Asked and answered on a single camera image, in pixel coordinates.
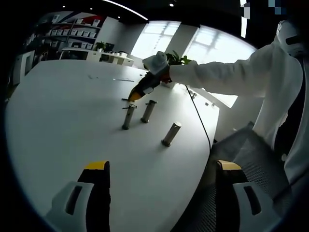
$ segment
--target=potted plant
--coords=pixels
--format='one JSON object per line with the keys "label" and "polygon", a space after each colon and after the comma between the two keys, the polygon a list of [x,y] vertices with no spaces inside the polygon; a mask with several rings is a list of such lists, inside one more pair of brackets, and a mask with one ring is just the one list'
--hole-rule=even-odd
{"label": "potted plant", "polygon": [[[182,58],[179,57],[179,55],[177,54],[177,52],[175,52],[173,50],[174,54],[171,53],[165,53],[167,58],[168,58],[168,64],[169,66],[171,65],[184,65],[184,64],[188,64],[191,60],[187,58],[187,56],[184,56]],[[162,85],[168,88],[173,88],[175,86],[175,82],[172,83],[164,83],[162,82]]]}
{"label": "potted plant", "polygon": [[104,50],[106,48],[106,44],[104,42],[97,42],[96,43],[96,50],[98,52],[102,52],[102,50]]}
{"label": "potted plant", "polygon": [[180,58],[177,52],[175,52],[174,50],[173,53],[174,54],[166,53],[169,65],[188,64],[191,61],[190,59],[187,58],[187,56]]}

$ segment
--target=white sleeve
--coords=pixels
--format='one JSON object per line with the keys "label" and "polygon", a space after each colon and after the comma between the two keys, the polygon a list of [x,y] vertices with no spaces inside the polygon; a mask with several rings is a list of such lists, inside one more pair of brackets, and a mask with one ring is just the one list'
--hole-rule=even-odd
{"label": "white sleeve", "polygon": [[273,49],[272,43],[252,53],[248,60],[235,63],[198,65],[191,61],[188,65],[174,65],[169,74],[174,82],[211,93],[263,97],[271,75]]}

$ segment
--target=helmet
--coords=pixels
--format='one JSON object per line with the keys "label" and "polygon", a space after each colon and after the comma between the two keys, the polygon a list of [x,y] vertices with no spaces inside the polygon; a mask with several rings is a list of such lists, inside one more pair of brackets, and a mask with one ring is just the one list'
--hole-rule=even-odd
{"label": "helmet", "polygon": [[305,54],[305,47],[293,24],[284,20],[278,24],[277,37],[281,48],[292,57],[298,57]]}

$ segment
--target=ceiling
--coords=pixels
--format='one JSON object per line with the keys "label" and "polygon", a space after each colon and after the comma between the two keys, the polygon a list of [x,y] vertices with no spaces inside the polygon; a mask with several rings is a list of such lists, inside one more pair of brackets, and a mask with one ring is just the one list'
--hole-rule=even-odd
{"label": "ceiling", "polygon": [[[241,10],[240,0],[113,0],[124,5],[149,20],[181,21],[188,25],[205,25],[220,29],[240,37]],[[260,48],[270,43],[282,16],[275,15],[273,8],[268,8],[268,0],[259,0],[263,10],[251,9],[251,19],[247,23],[246,42]],[[107,15],[117,18],[125,24],[145,23],[141,17],[119,6],[102,0],[85,0],[72,3],[71,0],[41,1],[41,14],[52,11],[77,10]]]}

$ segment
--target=metal pipe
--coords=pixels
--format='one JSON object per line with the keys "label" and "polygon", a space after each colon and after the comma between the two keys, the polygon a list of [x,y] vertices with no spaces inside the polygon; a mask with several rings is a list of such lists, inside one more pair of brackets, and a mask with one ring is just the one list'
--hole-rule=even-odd
{"label": "metal pipe", "polygon": [[182,125],[179,122],[174,122],[171,128],[169,129],[168,133],[166,134],[165,138],[161,141],[164,146],[170,146],[174,137],[178,133],[179,129]]}
{"label": "metal pipe", "polygon": [[144,112],[143,117],[140,119],[143,123],[148,123],[149,122],[149,118],[151,113],[153,112],[153,109],[155,107],[155,104],[157,104],[157,102],[150,100],[148,103],[146,103],[147,108]]}
{"label": "metal pipe", "polygon": [[126,112],[125,122],[124,122],[124,124],[122,125],[122,129],[128,130],[128,129],[130,128],[130,121],[131,121],[131,119],[132,119],[133,112],[134,112],[134,110],[135,110],[136,108],[137,108],[137,106],[134,105],[134,104],[130,104],[128,107],[123,108],[123,109],[127,109],[127,112]]}

